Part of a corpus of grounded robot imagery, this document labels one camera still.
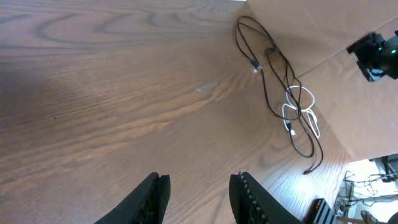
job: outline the cable on floor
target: cable on floor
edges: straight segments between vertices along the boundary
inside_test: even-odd
[[[258,30],[258,29],[256,29],[256,28],[253,28],[253,27],[247,25],[246,23],[242,22],[243,20],[253,21],[253,22],[256,23],[261,29]],[[244,27],[244,28],[247,28],[247,29],[249,29],[249,30],[251,30],[251,31],[254,31],[254,32],[257,33],[257,34],[262,35],[263,37],[265,37],[265,38],[272,44],[272,47],[268,47],[268,48],[266,48],[266,50],[265,50],[265,54],[266,54],[266,57],[267,57],[268,65],[270,66],[270,68],[271,68],[271,70],[272,70],[272,73],[277,77],[277,79],[278,79],[278,81],[279,81],[281,87],[282,87],[282,88],[284,89],[284,91],[286,92],[287,97],[291,97],[291,99],[293,100],[295,106],[294,106],[291,102],[289,102],[290,105],[288,105],[288,107],[290,107],[290,108],[292,108],[292,109],[295,108],[294,110],[296,110],[296,112],[297,112],[297,116],[296,116],[296,117],[287,118],[287,117],[285,117],[284,112],[282,113],[282,115],[279,115],[278,113],[276,113],[276,112],[272,109],[271,104],[270,104],[270,101],[269,101],[269,96],[268,96],[268,92],[267,92],[267,85],[266,85],[266,79],[265,79],[265,76],[264,76],[264,71],[263,71],[263,69],[262,69],[262,65],[260,64],[260,61],[257,59],[257,57],[256,57],[256,55],[254,54],[254,52],[252,51],[252,48],[250,48],[250,45],[249,45],[247,39],[246,39],[245,36],[244,36],[244,34],[243,34],[243,32],[242,32],[242,29],[241,29],[241,28],[243,28],[243,27]],[[238,35],[240,35],[240,37],[241,37],[241,39],[243,40],[243,42],[244,42],[246,48],[248,49],[248,51],[249,51],[248,54],[241,48],[240,43],[239,43],[239,40],[238,40]],[[289,133],[290,142],[292,143],[294,149],[295,149],[301,156],[303,156],[303,157],[305,157],[305,158],[311,158],[311,157],[313,157],[314,154],[315,154],[315,145],[314,145],[314,143],[313,143],[313,137],[315,138],[315,140],[316,140],[316,142],[317,142],[317,145],[318,145],[318,147],[319,147],[319,150],[320,150],[320,152],[321,152],[321,159],[319,160],[319,162],[318,162],[317,165],[315,165],[315,164],[311,165],[308,169],[306,169],[306,170],[303,172],[303,174],[309,174],[309,173],[313,172],[315,169],[317,169],[317,168],[321,165],[321,163],[322,163],[322,161],[323,161],[323,149],[322,149],[321,144],[320,144],[320,142],[319,142],[319,140],[318,140],[318,137],[317,137],[317,136],[320,135],[320,133],[318,132],[318,134],[316,134],[314,128],[311,128],[311,127],[312,127],[312,124],[309,124],[309,123],[307,122],[307,120],[306,120],[306,119],[304,118],[304,116],[303,116],[302,107],[301,107],[301,105],[300,105],[300,100],[301,100],[301,94],[302,94],[302,89],[303,89],[303,87],[302,87],[302,83],[300,82],[300,80],[296,78],[295,73],[294,73],[294,71],[293,71],[293,68],[292,68],[292,66],[290,65],[290,62],[286,59],[285,55],[280,51],[280,49],[279,49],[278,46],[276,45],[274,39],[271,37],[271,35],[269,35],[268,31],[267,31],[257,20],[255,20],[254,18],[252,18],[252,17],[250,17],[250,16],[241,16],[241,17],[238,18],[238,20],[236,21],[236,24],[235,24],[235,26],[234,26],[234,38],[235,38],[236,46],[238,47],[239,51],[249,60],[249,62],[254,66],[254,68],[255,68],[257,71],[260,71],[261,78],[262,78],[262,87],[263,87],[263,89],[264,89],[264,96],[265,96],[265,99],[266,99],[266,105],[267,105],[268,109],[270,110],[270,112],[271,112],[274,116],[276,116],[276,117],[278,117],[278,118],[280,118],[280,119],[282,119],[282,120],[284,121],[285,127],[287,128],[288,133]],[[276,70],[275,70],[275,68],[274,68],[274,66],[273,66],[273,64],[272,64],[272,62],[271,62],[270,55],[273,54],[273,53],[279,54],[279,55],[282,57],[282,59],[284,60],[284,62],[285,62],[285,75],[284,75],[284,78],[283,78],[283,79],[280,78],[280,76],[279,76],[278,73],[276,72]],[[289,71],[291,71],[291,73],[292,73],[293,82],[294,82],[294,81],[297,81],[298,84],[299,84],[299,85],[298,85],[298,88],[299,88],[298,98],[296,98],[296,97],[294,96],[294,94],[293,94],[293,92],[292,92],[292,86],[290,86],[290,84],[289,84],[289,79],[288,79],[288,73],[289,73]],[[308,118],[309,118],[310,116],[312,116],[313,120],[314,120],[314,121],[316,120],[316,116],[314,115],[314,113],[311,113],[311,112],[310,112],[310,114],[307,114],[307,116],[308,116]],[[298,120],[298,121],[300,122],[301,127],[303,128],[305,134],[308,136],[308,139],[310,140],[310,143],[311,143],[311,153],[310,153],[310,154],[304,154],[304,153],[303,153],[302,151],[300,151],[300,150],[298,149],[298,147],[295,145],[295,141],[294,141],[294,139],[293,139],[293,135],[295,134],[295,132],[292,130],[292,124],[291,124],[291,122],[292,122],[292,121],[295,121],[295,120]]]

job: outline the white cable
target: white cable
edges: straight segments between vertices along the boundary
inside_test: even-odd
[[[289,94],[288,90],[289,89],[293,89],[293,88],[300,88],[300,86],[294,85],[294,86],[287,87],[287,89],[285,91],[285,95],[286,95],[286,100],[287,100],[288,103],[284,103],[282,105],[282,117],[285,117],[285,106],[288,106],[289,108],[292,108],[293,110],[297,110],[297,108],[292,104],[292,102],[290,102],[289,95],[288,95]],[[318,119],[317,119],[317,116],[315,115],[315,113],[311,110],[311,108],[315,104],[315,97],[314,97],[314,95],[311,93],[311,91],[309,89],[305,88],[304,86],[301,86],[301,88],[304,89],[305,91],[307,91],[312,97],[311,105],[308,108],[302,109],[301,112],[306,112],[307,113],[307,118],[308,118],[308,121],[310,122],[311,129],[312,129],[313,133],[315,134],[315,137],[319,138],[321,136],[321,131],[319,130],[319,127],[318,127]],[[287,124],[287,122],[290,122],[290,121],[289,120],[285,120],[285,119],[283,121],[284,121],[285,129],[287,131],[289,131],[289,129],[287,128],[286,124]],[[293,129],[290,130],[290,133],[291,133],[291,135],[295,135],[295,131]]]

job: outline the wooden table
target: wooden table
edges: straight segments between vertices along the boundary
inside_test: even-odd
[[[0,4],[1,223],[93,223],[152,171],[172,181],[164,223],[234,223],[239,170],[299,218],[315,198],[334,202],[345,150],[315,109],[325,161],[302,175],[311,160],[232,41],[244,2]]]

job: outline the table surface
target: table surface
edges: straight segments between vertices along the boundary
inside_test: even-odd
[[[245,2],[0,4],[2,223],[93,223],[153,171],[172,182],[164,223],[234,223],[239,170],[296,217],[315,198],[334,202],[345,150],[315,108],[325,160],[302,175],[311,159],[293,150],[231,37]],[[264,40],[251,40],[261,54]]]

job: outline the black mechanical device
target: black mechanical device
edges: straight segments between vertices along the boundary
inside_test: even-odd
[[[161,224],[170,198],[170,177],[153,172],[95,224]],[[229,180],[229,201],[237,224],[302,224],[249,173]],[[324,199],[317,200],[304,223],[333,223]]]
[[[381,34],[372,32],[347,48],[358,58],[358,67],[369,82],[378,81],[384,75],[398,78],[398,30],[395,36],[384,40]]]

